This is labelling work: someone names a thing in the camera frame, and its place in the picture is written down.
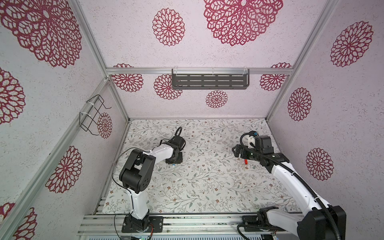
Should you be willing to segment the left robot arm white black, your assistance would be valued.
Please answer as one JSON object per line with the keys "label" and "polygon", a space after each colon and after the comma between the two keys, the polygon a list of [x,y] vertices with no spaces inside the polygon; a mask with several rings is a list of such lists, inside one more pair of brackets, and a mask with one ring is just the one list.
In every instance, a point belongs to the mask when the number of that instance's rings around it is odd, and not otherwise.
{"label": "left robot arm white black", "polygon": [[132,211],[123,221],[123,234],[154,233],[163,231],[164,217],[154,217],[147,205],[147,187],[150,185],[155,165],[165,162],[168,165],[183,162],[183,149],[186,141],[181,137],[183,128],[177,128],[168,141],[146,152],[133,149],[119,174],[120,186],[131,196]]}

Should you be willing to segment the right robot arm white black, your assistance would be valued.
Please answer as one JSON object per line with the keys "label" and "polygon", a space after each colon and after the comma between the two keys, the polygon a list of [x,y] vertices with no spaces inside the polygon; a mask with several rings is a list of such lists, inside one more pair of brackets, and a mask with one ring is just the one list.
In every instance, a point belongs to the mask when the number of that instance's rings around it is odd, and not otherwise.
{"label": "right robot arm white black", "polygon": [[256,161],[277,178],[288,190],[300,208],[299,213],[288,213],[278,207],[261,208],[252,216],[244,216],[237,226],[238,233],[270,231],[275,240],[279,231],[286,231],[300,240],[344,240],[346,238],[346,212],[340,206],[332,206],[318,195],[296,172],[289,159],[275,153],[269,136],[256,131],[242,134],[239,144],[232,148],[236,158]]}

